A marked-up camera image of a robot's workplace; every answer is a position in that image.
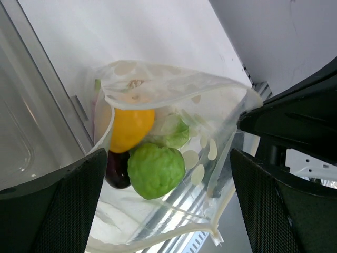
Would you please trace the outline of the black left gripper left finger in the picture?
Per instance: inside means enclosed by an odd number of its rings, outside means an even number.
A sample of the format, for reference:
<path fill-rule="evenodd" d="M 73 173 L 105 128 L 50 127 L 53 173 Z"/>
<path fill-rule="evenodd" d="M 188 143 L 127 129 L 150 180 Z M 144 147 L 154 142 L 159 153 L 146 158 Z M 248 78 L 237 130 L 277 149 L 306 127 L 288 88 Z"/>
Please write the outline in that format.
<path fill-rule="evenodd" d="M 107 167 L 100 148 L 1 191 L 1 252 L 84 252 Z"/>

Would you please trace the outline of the clear dotted zip bag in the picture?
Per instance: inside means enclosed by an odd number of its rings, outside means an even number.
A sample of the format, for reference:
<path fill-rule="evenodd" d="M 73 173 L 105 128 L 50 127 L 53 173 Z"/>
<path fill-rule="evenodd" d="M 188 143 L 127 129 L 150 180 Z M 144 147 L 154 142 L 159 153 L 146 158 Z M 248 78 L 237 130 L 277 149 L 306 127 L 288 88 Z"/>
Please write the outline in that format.
<path fill-rule="evenodd" d="M 87 74 L 94 149 L 113 153 L 119 113 L 152 112 L 151 129 L 125 148 L 131 184 L 103 183 L 86 252 L 137 252 L 192 232 L 219 245 L 219 219 L 235 192 L 230 151 L 245 146 L 237 121 L 262 106 L 252 88 L 196 70 L 116 61 Z"/>

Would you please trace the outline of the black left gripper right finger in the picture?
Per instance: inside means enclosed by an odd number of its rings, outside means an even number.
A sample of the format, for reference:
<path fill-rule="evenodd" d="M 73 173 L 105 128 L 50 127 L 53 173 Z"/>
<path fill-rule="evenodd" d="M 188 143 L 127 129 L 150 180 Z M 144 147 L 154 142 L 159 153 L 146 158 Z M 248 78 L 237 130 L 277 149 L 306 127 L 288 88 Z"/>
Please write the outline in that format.
<path fill-rule="evenodd" d="M 336 189 L 238 149 L 230 162 L 253 252 L 336 252 Z"/>

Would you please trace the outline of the purple eggplant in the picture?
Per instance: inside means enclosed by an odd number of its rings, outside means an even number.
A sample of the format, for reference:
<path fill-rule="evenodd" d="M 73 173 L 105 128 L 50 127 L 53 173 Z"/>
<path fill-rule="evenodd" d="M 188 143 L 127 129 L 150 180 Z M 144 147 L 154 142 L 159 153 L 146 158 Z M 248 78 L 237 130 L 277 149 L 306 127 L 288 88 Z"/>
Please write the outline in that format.
<path fill-rule="evenodd" d="M 129 158 L 130 154 L 128 152 L 108 152 L 105 180 L 111 187 L 125 189 L 131 185 L 127 171 Z"/>

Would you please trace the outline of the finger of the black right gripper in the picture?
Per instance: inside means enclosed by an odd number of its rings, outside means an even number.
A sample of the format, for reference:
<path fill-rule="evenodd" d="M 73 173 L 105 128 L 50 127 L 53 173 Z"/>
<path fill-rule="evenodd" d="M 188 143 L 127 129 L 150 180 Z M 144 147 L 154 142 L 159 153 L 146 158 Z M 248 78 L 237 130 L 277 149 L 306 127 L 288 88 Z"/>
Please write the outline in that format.
<path fill-rule="evenodd" d="M 336 59 L 262 107 L 242 113 L 237 126 L 315 158 L 336 158 Z"/>

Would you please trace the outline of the orange fruit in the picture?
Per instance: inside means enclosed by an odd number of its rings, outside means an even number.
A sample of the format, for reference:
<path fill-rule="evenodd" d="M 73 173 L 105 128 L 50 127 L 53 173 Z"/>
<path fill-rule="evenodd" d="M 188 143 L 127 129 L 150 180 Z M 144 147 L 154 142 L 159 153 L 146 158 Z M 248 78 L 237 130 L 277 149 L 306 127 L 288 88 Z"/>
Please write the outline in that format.
<path fill-rule="evenodd" d="M 115 108 L 109 150 L 114 153 L 124 153 L 137 146 L 151 130 L 154 120 L 154 109 Z"/>

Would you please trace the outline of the green custard apple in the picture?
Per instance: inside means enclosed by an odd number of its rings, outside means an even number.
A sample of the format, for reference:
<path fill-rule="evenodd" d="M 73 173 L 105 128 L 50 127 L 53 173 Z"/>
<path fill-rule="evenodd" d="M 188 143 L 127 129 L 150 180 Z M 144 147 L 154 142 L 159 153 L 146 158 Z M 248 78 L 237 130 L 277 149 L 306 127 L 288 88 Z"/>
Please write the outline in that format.
<path fill-rule="evenodd" d="M 146 143 L 132 152 L 127 171 L 134 190 L 151 200 L 166 195 L 181 183 L 185 162 L 178 149 Z"/>

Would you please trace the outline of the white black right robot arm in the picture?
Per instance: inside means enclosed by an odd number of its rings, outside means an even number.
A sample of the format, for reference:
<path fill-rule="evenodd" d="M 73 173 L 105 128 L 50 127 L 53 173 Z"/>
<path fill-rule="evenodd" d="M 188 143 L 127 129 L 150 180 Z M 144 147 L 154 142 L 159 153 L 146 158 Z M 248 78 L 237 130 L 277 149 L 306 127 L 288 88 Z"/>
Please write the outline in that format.
<path fill-rule="evenodd" d="M 237 126 L 260 137 L 259 160 L 336 188 L 336 59 L 242 113 Z"/>

